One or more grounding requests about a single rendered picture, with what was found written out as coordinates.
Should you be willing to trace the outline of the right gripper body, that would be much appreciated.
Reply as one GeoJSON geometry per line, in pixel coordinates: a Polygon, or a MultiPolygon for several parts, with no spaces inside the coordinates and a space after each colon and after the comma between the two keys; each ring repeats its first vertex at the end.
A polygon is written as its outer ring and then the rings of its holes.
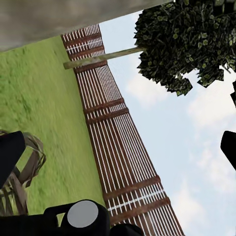
{"type": "Polygon", "coordinates": [[[20,214],[19,216],[0,216],[0,236],[16,236],[17,227],[26,215],[20,214]]]}

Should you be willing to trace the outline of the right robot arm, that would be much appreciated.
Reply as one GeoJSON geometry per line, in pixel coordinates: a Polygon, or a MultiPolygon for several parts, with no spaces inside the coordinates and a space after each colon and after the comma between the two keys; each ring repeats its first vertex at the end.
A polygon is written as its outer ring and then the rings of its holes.
{"type": "Polygon", "coordinates": [[[145,236],[134,224],[111,228],[106,207],[91,200],[47,208],[43,214],[0,216],[0,236],[145,236]],[[57,214],[64,213],[59,227],[57,214]]]}

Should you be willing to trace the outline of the wicker basket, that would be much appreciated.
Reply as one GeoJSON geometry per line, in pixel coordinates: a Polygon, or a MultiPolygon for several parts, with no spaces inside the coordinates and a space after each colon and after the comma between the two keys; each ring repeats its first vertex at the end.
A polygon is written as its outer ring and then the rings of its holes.
{"type": "MultiPolygon", "coordinates": [[[[11,132],[9,130],[0,129],[0,135],[10,134],[11,132]]],[[[18,170],[18,168],[15,166],[13,171],[8,177],[8,180],[6,183],[8,184],[8,187],[10,188],[10,191],[8,192],[6,190],[5,185],[2,187],[2,190],[4,194],[0,193],[0,205],[3,205],[3,197],[6,199],[6,211],[4,210],[3,206],[0,206],[0,216],[5,217],[6,216],[14,216],[11,202],[8,195],[13,194],[15,196],[16,201],[16,207],[20,214],[29,215],[28,209],[27,209],[27,199],[28,195],[23,188],[23,185],[26,183],[26,187],[31,186],[32,178],[37,176],[39,174],[39,169],[44,165],[44,163],[47,160],[47,157],[44,154],[44,146],[43,143],[30,134],[29,132],[22,131],[25,144],[26,146],[29,146],[33,149],[33,153],[28,160],[26,166],[24,166],[22,172],[18,170]]]]}

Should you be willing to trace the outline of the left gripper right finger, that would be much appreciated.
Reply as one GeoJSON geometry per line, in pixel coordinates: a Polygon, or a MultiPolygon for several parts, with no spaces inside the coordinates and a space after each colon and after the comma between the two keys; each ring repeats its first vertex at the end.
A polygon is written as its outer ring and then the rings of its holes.
{"type": "Polygon", "coordinates": [[[236,133],[225,131],[222,136],[220,147],[236,170],[236,133]]]}

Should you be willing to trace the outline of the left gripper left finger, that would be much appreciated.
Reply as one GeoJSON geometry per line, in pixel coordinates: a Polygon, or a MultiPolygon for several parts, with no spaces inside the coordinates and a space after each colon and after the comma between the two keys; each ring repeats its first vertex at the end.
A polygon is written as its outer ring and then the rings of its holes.
{"type": "Polygon", "coordinates": [[[26,149],[22,131],[0,135],[0,190],[26,149]]]}

